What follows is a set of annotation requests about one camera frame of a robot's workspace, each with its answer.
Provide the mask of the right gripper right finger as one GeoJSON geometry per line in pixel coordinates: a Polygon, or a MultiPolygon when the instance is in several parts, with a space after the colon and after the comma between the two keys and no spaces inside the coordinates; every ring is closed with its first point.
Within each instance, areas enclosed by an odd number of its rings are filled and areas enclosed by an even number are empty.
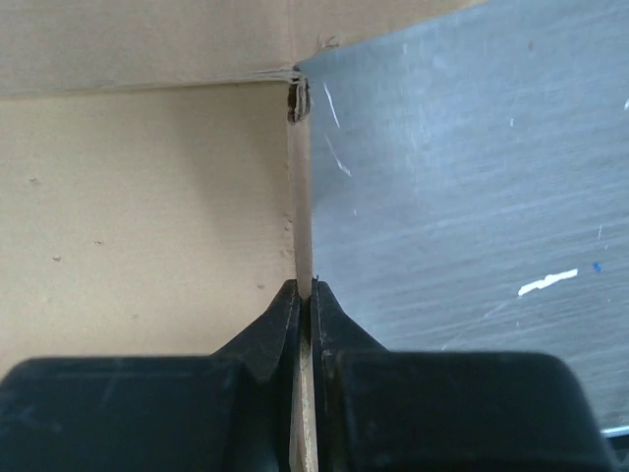
{"type": "Polygon", "coordinates": [[[398,352],[311,297],[323,471],[613,471],[579,381],[537,352],[398,352]]]}

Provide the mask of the brown cardboard box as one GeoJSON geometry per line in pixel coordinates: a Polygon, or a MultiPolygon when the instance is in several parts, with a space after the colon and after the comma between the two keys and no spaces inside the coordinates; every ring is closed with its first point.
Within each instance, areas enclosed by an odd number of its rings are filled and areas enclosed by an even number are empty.
{"type": "Polygon", "coordinates": [[[35,357],[210,355],[301,301],[290,467],[318,471],[304,62],[462,1],[5,1],[1,382],[35,357]]]}

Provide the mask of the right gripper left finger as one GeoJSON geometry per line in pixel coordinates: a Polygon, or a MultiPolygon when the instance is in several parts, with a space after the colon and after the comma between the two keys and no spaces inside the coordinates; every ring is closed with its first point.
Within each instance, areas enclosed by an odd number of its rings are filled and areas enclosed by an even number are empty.
{"type": "Polygon", "coordinates": [[[35,357],[1,382],[5,471],[286,471],[293,280],[202,356],[35,357]]]}

